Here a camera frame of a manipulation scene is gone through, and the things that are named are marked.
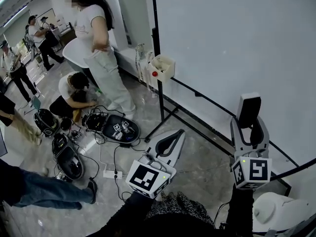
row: tile floor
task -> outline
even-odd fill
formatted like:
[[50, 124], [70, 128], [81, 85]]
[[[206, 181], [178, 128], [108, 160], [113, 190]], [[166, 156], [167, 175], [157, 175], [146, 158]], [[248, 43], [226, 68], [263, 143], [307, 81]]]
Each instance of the tile floor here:
[[[36, 62], [30, 63], [27, 68], [29, 77], [34, 82], [37, 82], [37, 88], [41, 93], [41, 107], [48, 109], [49, 105], [59, 96], [59, 79], [71, 72], [72, 68], [67, 62], [61, 65], [56, 64], [49, 72], [43, 73], [41, 69], [36, 68]], [[145, 137], [159, 123], [158, 98], [153, 98], [151, 92], [146, 87], [129, 76], [122, 75], [122, 78], [137, 106], [135, 121], [141, 128], [141, 137]], [[94, 91], [95, 88], [90, 87], [89, 97], [91, 99], [96, 97]], [[17, 106], [25, 104], [25, 100], [13, 83], [10, 85], [6, 96], [17, 103]], [[106, 101], [104, 96], [98, 97], [98, 101], [100, 104], [108, 105], [108, 101]], [[22, 113], [27, 108], [20, 109], [20, 112]], [[34, 125], [33, 114], [34, 112], [25, 115], [25, 119]], [[206, 130], [186, 114], [179, 112], [178, 115], [204, 131], [208, 136], [216, 139], [217, 142], [221, 141], [216, 135]], [[209, 215], [214, 218], [218, 207], [222, 203], [228, 202], [231, 198], [233, 177], [230, 173], [229, 158], [175, 118], [170, 118], [159, 129], [157, 134], [179, 128], [186, 131], [186, 140], [181, 157], [176, 165], [178, 173], [165, 191], [175, 193], [182, 191], [190, 199], [202, 203]], [[21, 168], [28, 171], [41, 171], [43, 167], [47, 167], [49, 169], [49, 176], [53, 177], [55, 162], [52, 157], [51, 141], [52, 139], [50, 138], [44, 138], [39, 147], [29, 145], [27, 156]], [[89, 133], [87, 136], [79, 139], [78, 143], [86, 149], [86, 152], [82, 150], [84, 154], [98, 162], [99, 150], [101, 150], [102, 161], [108, 163], [107, 169], [114, 169], [113, 152], [116, 144], [106, 143], [100, 148], [95, 143], [93, 134]], [[137, 149], [144, 148], [145, 143], [142, 141], [137, 146]], [[225, 145], [225, 148], [229, 148], [232, 152], [230, 146]], [[141, 152], [131, 149], [119, 148], [116, 155], [118, 169], [126, 175], [133, 160], [138, 159], [140, 154]], [[86, 186], [88, 178], [94, 176], [97, 170], [97, 166], [93, 161], [86, 158], [83, 161], [86, 169], [85, 175], [80, 181], [75, 182], [75, 185], [80, 188]], [[100, 163], [100, 171], [95, 178], [99, 186], [97, 202], [94, 205], [83, 204], [81, 211], [46, 209], [36, 206], [25, 208], [10, 208], [7, 206], [6, 214], [11, 235], [16, 237], [83, 237], [99, 230], [123, 205], [123, 202], [117, 196], [117, 188], [114, 180], [103, 178], [104, 168], [105, 166]], [[130, 191], [124, 179], [119, 180], [118, 185], [120, 192]], [[258, 197], [266, 191], [284, 194], [285, 187], [278, 182], [272, 182], [257, 191], [254, 196]], [[227, 212], [228, 206], [219, 214], [217, 225], [226, 219]]]

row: cap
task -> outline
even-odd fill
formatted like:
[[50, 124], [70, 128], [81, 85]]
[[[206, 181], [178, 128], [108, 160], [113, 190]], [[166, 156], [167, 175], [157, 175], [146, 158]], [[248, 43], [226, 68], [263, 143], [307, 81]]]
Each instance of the cap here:
[[8, 44], [8, 42], [6, 42], [6, 40], [2, 41], [0, 48], [3, 48], [4, 46], [6, 46]]
[[29, 17], [29, 23], [30, 23], [30, 21], [31, 21], [32, 19], [35, 19], [36, 17], [37, 17], [37, 15], [33, 15], [33, 16]]

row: black pants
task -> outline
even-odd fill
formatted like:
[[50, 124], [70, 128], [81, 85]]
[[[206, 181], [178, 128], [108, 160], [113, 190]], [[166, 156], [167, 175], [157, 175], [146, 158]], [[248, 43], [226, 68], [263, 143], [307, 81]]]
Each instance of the black pants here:
[[25, 98], [25, 100], [27, 102], [30, 102], [30, 96], [28, 95], [27, 91], [25, 90], [21, 80], [23, 82], [25, 82], [25, 84], [27, 85], [27, 87], [31, 90], [31, 92], [33, 93], [33, 95], [35, 95], [37, 93], [34, 85], [32, 84], [32, 82], [30, 81], [27, 73], [26, 73], [26, 68], [24, 65], [22, 65], [21, 68], [19, 68], [18, 70], [14, 71], [13, 73], [10, 73], [12, 76], [12, 80], [14, 81], [15, 85], [19, 88], [20, 92], [22, 93], [23, 97]]
[[60, 57], [57, 54], [55, 54], [54, 50], [50, 47], [49, 42], [47, 40], [44, 40], [44, 42], [39, 46], [39, 50], [41, 51], [44, 66], [46, 68], [49, 68], [48, 56], [50, 56], [59, 63], [63, 62], [63, 57]]
[[[86, 92], [81, 90], [75, 93], [72, 99], [76, 102], [85, 103], [86, 102]], [[72, 108], [65, 99], [60, 96], [56, 99], [54, 103], [52, 103], [49, 107], [51, 113], [55, 114], [56, 116], [61, 116], [63, 118], [73, 118], [73, 111], [75, 110]]]

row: white power strip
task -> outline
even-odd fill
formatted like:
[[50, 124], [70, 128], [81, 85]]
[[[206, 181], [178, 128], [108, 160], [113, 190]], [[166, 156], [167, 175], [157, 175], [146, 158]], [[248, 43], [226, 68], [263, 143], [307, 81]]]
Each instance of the white power strip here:
[[[114, 179], [114, 176], [115, 176], [115, 172], [112, 171], [112, 170], [106, 170], [105, 169], [103, 171], [103, 177], [105, 177], [105, 178], [112, 178], [112, 179]], [[118, 171], [116, 176], [118, 176], [117, 179], [122, 179], [123, 178], [123, 172], [122, 171]]]

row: bag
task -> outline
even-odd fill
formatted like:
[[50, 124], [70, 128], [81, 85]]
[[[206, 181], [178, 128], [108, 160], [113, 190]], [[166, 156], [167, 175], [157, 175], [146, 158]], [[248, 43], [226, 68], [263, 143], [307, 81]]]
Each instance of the bag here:
[[36, 126], [41, 130], [45, 137], [50, 137], [59, 129], [59, 122], [55, 116], [46, 109], [39, 109], [34, 114]]
[[46, 33], [45, 38], [48, 41], [50, 47], [54, 47], [59, 44], [58, 39], [55, 37], [54, 33], [52, 33], [51, 31]]

